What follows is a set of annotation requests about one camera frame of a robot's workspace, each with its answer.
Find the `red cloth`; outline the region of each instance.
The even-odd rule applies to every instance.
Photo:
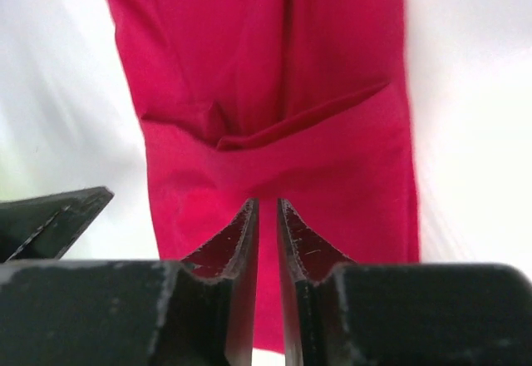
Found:
[[[403,0],[108,1],[161,258],[261,200],[256,346],[283,350],[277,197],[355,260],[418,260]]]

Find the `crumpled fabric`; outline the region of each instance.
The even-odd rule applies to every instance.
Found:
[[[261,200],[256,347],[283,351],[278,197],[357,261],[418,261],[403,0],[108,2],[161,258]]]

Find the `garment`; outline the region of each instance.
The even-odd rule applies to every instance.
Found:
[[[357,261],[418,261],[402,0],[108,2],[161,258],[261,200],[257,347],[283,350],[276,198]]]

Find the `black plastic part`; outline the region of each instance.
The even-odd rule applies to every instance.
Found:
[[[286,200],[278,249],[288,366],[532,364],[532,288],[508,266],[357,265]]]
[[[112,197],[96,187],[0,202],[0,262],[60,258]]]
[[[183,262],[0,265],[0,365],[249,366],[258,233],[251,200]]]

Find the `white surface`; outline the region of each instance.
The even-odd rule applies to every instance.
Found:
[[[532,275],[532,0],[407,4],[423,259]],[[155,258],[144,153],[105,0],[0,0],[0,200],[108,185],[67,256]]]

